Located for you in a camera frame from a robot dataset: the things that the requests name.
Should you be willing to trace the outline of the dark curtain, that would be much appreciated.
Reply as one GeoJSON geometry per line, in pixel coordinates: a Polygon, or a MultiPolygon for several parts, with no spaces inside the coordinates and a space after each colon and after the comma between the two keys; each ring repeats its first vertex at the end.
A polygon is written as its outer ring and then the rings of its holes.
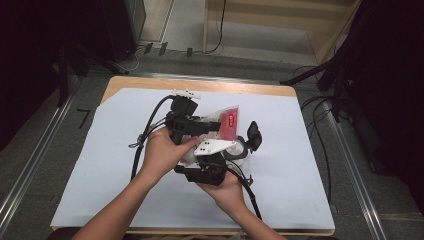
{"type": "Polygon", "coordinates": [[[56,89],[88,72],[76,49],[89,0],[0,0],[0,151],[56,89]]]}
{"type": "Polygon", "coordinates": [[[371,156],[424,214],[424,0],[362,0],[338,52],[371,156]]]}

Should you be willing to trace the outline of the black stand leg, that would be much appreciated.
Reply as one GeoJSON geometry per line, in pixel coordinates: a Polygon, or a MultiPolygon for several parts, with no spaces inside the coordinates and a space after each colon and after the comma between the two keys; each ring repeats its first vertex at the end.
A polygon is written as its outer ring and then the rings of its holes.
{"type": "Polygon", "coordinates": [[[101,58],[98,54],[95,54],[80,44],[64,42],[58,51],[59,107],[64,105],[70,95],[68,67],[71,67],[76,75],[86,76],[89,71],[87,59],[93,60],[95,63],[105,67],[112,73],[118,75],[127,75],[129,73],[128,70],[120,70],[111,62],[101,58]]]}
{"type": "Polygon", "coordinates": [[[289,80],[280,80],[279,83],[283,86],[294,86],[307,78],[316,76],[321,73],[321,77],[318,79],[317,86],[319,89],[325,89],[330,86],[336,78],[336,70],[338,69],[340,63],[336,56],[332,57],[330,60],[307,70],[306,72],[300,75],[294,75],[289,80]]]}

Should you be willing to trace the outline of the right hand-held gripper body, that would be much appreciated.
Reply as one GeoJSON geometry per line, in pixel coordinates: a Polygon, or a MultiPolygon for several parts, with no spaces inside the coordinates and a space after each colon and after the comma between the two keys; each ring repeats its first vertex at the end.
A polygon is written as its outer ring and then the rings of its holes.
{"type": "Polygon", "coordinates": [[[195,183],[219,186],[225,178],[227,165],[222,151],[236,145],[234,140],[205,139],[194,150],[198,161],[195,183]]]}

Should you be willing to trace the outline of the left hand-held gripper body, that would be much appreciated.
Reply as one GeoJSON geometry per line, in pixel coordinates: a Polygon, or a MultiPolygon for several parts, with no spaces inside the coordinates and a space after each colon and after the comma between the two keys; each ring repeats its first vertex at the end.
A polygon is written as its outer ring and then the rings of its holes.
{"type": "Polygon", "coordinates": [[[165,121],[165,125],[172,131],[171,140],[180,144],[184,135],[200,136],[199,123],[193,116],[198,107],[193,98],[199,99],[200,96],[188,90],[174,89],[171,98],[171,111],[167,113],[165,121]]]}

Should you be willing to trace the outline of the light wooden shelf frame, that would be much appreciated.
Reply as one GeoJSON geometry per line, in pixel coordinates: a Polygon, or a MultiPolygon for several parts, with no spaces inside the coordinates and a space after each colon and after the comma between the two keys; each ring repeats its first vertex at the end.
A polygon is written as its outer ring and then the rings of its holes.
{"type": "Polygon", "coordinates": [[[217,12],[231,23],[303,30],[318,64],[329,58],[343,34],[347,34],[362,0],[205,0],[203,50],[208,22],[219,20],[217,12]]]}

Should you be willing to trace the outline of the clear jar with black flip lid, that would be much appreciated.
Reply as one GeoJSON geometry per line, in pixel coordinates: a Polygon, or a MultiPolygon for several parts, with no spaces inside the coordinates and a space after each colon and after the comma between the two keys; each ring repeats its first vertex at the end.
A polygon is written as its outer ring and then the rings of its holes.
{"type": "Polygon", "coordinates": [[[252,121],[247,130],[247,139],[238,136],[235,145],[223,151],[226,161],[241,166],[248,154],[252,154],[262,144],[262,134],[255,121],[252,121]]]}

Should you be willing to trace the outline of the white table cover sheet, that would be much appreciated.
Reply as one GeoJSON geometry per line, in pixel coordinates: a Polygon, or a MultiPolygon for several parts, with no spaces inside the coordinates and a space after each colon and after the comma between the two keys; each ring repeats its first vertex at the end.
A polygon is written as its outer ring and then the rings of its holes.
{"type": "MultiPolygon", "coordinates": [[[[135,154],[131,145],[150,117],[160,119],[169,111],[167,94],[124,88],[97,108],[52,227],[84,225],[129,183],[135,154]]],[[[251,189],[263,220],[279,231],[334,230],[297,99],[203,92],[196,112],[205,116],[232,106],[239,109],[240,135],[252,122],[262,134],[261,146],[245,159],[242,169],[253,179],[251,189]]],[[[132,226],[144,231],[238,227],[202,189],[175,172],[150,191],[132,226]]]]}

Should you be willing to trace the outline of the person's left hand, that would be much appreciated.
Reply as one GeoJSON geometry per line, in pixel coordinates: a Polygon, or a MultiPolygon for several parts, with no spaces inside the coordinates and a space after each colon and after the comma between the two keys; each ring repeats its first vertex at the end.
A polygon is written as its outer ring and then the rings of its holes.
{"type": "Polygon", "coordinates": [[[176,145],[170,135],[171,131],[163,127],[148,136],[140,175],[159,181],[186,153],[200,144],[198,137],[191,137],[184,143],[176,145]]]}

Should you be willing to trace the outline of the black cabinet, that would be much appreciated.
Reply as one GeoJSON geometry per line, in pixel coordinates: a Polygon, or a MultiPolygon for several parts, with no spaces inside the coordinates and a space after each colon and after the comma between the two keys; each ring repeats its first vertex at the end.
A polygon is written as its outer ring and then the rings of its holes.
{"type": "Polygon", "coordinates": [[[144,0],[101,0],[107,30],[106,53],[118,60],[137,49],[146,20],[144,0]]]}

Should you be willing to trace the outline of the metal floor rail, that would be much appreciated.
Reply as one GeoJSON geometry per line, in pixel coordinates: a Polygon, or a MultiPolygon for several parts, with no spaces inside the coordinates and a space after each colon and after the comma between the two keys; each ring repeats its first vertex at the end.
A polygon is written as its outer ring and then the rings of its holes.
{"type": "Polygon", "coordinates": [[[232,78],[232,77],[216,77],[216,76],[195,76],[195,75],[181,75],[181,74],[167,74],[167,73],[148,73],[140,72],[129,75],[118,75],[114,73],[106,72],[89,72],[88,76],[90,77],[106,77],[110,79],[113,76],[121,77],[144,77],[144,78],[154,78],[154,79],[185,79],[185,80],[200,80],[200,81],[219,81],[219,82],[233,82],[233,83],[248,83],[248,84],[261,84],[261,85],[280,85],[279,80],[257,80],[257,79],[242,79],[242,78],[232,78]]]}
{"type": "Polygon", "coordinates": [[[348,142],[341,128],[341,124],[338,123],[333,117],[329,118],[329,124],[331,125],[338,144],[340,145],[342,159],[345,162],[352,187],[355,191],[356,198],[359,202],[362,214],[367,223],[372,239],[388,240],[379,218],[378,211],[375,208],[372,198],[356,165],[355,157],[353,156],[353,153],[348,146],[348,142]]]}
{"type": "Polygon", "coordinates": [[[6,231],[52,139],[67,114],[73,94],[57,105],[49,97],[0,151],[0,237],[6,231]]]}

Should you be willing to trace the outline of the clear bag of buns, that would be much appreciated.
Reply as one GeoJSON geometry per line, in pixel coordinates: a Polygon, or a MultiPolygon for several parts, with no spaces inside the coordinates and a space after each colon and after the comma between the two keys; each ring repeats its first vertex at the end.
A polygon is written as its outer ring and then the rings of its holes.
{"type": "Polygon", "coordinates": [[[233,106],[201,117],[199,122],[211,123],[213,127],[199,136],[200,145],[186,153],[180,164],[187,167],[198,162],[201,156],[234,148],[238,137],[238,113],[239,108],[233,106]]]}

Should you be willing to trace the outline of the person's right hand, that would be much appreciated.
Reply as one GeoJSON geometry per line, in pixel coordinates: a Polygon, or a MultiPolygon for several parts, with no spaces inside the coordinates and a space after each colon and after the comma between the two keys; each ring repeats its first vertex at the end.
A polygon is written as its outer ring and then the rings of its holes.
{"type": "Polygon", "coordinates": [[[242,186],[238,178],[230,172],[226,172],[225,178],[219,186],[203,183],[198,183],[198,186],[211,196],[217,206],[231,218],[248,210],[242,186]]]}

